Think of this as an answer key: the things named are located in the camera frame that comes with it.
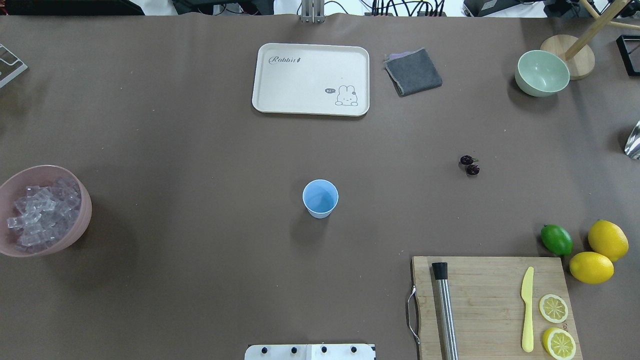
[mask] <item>yellow knife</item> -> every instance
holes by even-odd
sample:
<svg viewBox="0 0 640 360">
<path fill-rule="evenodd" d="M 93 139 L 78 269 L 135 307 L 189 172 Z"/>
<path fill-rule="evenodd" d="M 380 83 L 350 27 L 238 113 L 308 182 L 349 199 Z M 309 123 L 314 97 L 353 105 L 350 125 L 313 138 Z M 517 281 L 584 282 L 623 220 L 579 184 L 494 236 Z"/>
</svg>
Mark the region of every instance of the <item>yellow knife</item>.
<svg viewBox="0 0 640 360">
<path fill-rule="evenodd" d="M 533 319 L 532 319 L 532 296 L 533 296 L 533 267 L 529 267 L 522 279 L 522 289 L 520 296 L 524 300 L 524 327 L 522 328 L 522 350 L 533 351 Z"/>
</svg>

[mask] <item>black frame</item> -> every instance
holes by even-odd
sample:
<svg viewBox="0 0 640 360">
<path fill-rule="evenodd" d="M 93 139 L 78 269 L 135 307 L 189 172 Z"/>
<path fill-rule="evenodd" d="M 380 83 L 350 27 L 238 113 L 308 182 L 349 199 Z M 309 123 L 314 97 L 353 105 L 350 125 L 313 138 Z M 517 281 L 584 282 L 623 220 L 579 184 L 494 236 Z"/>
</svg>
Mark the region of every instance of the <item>black frame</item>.
<svg viewBox="0 0 640 360">
<path fill-rule="evenodd" d="M 640 35 L 620 35 L 620 37 L 616 39 L 616 44 L 618 45 L 618 50 L 620 50 L 622 61 L 625 63 L 627 74 L 629 76 L 640 76 L 640 72 L 634 68 L 634 64 L 631 62 L 627 43 L 625 43 L 626 40 L 636 41 L 640 45 Z"/>
</svg>

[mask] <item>pink bowl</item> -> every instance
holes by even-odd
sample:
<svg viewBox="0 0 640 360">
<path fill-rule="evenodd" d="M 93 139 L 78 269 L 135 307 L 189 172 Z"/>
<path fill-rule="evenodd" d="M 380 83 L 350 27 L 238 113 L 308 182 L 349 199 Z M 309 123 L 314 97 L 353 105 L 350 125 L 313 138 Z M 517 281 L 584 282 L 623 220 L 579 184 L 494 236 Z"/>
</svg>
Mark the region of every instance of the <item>pink bowl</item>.
<svg viewBox="0 0 640 360">
<path fill-rule="evenodd" d="M 7 218 L 17 215 L 13 202 L 24 196 L 25 187 L 29 185 L 50 186 L 59 177 L 71 177 L 80 187 L 81 203 L 78 219 L 65 237 L 48 249 L 35 254 L 15 250 L 17 238 L 6 224 Z M 91 220 L 91 210 L 89 193 L 71 171 L 54 165 L 40 165 L 23 170 L 0 186 L 0 252 L 16 258 L 42 256 L 58 252 L 76 242 L 84 233 L 86 227 L 89 226 L 89 220 Z"/>
</svg>

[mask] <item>folded napkin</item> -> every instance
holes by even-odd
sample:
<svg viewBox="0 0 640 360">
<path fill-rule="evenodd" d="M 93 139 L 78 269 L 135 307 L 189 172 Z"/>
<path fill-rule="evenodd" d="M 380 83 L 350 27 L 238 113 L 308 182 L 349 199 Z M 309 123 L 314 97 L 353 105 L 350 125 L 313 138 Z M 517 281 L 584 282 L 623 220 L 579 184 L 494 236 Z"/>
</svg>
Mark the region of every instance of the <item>folded napkin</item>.
<svg viewBox="0 0 640 360">
<path fill-rule="evenodd" d="M 442 85 L 442 78 L 423 47 L 416 51 L 389 55 L 385 61 L 385 69 L 396 82 L 402 96 Z"/>
</svg>

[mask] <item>wooden stand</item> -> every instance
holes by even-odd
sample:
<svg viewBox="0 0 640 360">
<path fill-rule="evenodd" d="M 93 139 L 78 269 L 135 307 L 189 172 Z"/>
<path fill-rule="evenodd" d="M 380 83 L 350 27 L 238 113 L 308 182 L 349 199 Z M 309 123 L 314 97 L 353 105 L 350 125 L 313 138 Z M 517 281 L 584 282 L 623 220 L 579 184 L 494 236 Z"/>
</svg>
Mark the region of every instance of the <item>wooden stand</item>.
<svg viewBox="0 0 640 360">
<path fill-rule="evenodd" d="M 630 0 L 615 0 L 594 23 L 576 38 L 571 35 L 555 35 L 546 39 L 541 50 L 558 55 L 569 68 L 571 80 L 579 80 L 589 75 L 595 67 L 595 55 L 587 45 L 596 34 L 602 30 Z"/>
</svg>

